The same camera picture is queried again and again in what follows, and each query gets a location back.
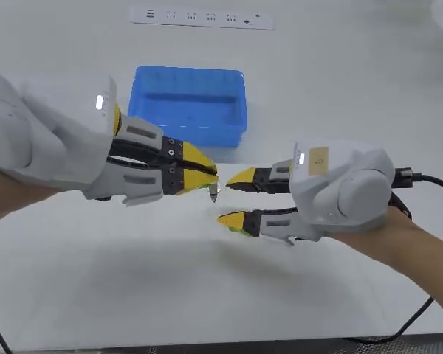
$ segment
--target blue container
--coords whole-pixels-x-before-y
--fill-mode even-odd
[[[247,128],[244,78],[235,70],[140,66],[129,116],[199,146],[235,148]]]

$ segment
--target led light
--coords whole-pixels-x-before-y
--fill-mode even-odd
[[[95,102],[95,108],[101,110],[103,107],[103,96],[99,94],[97,96],[97,101]]]

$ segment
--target power strip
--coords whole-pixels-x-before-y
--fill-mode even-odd
[[[170,24],[273,30],[274,22],[261,13],[234,13],[229,11],[195,10],[184,7],[135,4],[130,9],[130,22],[134,24]]]

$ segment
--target white tabletop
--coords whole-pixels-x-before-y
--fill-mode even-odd
[[[339,137],[383,145],[397,166],[443,178],[443,32],[429,1],[188,3],[269,13],[272,32],[134,25],[130,3],[0,0],[0,72],[110,73],[125,107],[139,65],[238,69],[249,128],[238,149],[209,150],[218,162],[269,165],[302,136]],[[401,195],[443,238],[443,192]],[[70,193],[2,221],[0,328],[14,348],[386,334],[426,298],[331,241],[253,246],[217,228],[223,203],[251,199],[188,209],[191,198],[123,209]],[[432,332],[443,332],[436,305],[409,333]]]

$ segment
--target sticker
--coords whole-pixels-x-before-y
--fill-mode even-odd
[[[309,151],[309,176],[328,173],[329,148],[313,147]]]

